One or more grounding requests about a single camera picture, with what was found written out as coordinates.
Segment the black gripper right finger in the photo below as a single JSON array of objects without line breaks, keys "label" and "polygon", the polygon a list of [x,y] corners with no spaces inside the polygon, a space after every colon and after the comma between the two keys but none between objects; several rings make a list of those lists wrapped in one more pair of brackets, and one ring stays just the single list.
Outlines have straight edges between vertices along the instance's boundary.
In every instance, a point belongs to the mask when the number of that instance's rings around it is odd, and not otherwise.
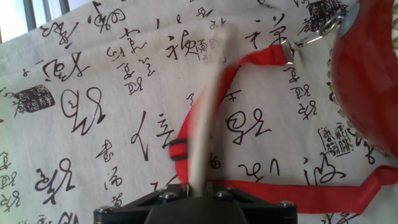
[{"label": "black gripper right finger", "polygon": [[247,223],[297,224],[297,206],[290,201],[270,203],[234,187],[208,182],[205,196],[224,201],[242,211]]}]

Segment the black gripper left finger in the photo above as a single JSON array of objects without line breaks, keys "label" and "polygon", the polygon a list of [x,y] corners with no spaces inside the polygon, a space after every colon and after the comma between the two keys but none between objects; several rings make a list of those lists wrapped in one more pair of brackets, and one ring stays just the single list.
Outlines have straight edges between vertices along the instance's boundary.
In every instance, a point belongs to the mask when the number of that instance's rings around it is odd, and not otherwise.
[{"label": "black gripper left finger", "polygon": [[187,184],[170,184],[119,208],[101,206],[93,212],[94,224],[144,224],[150,211],[158,205],[188,197]]}]

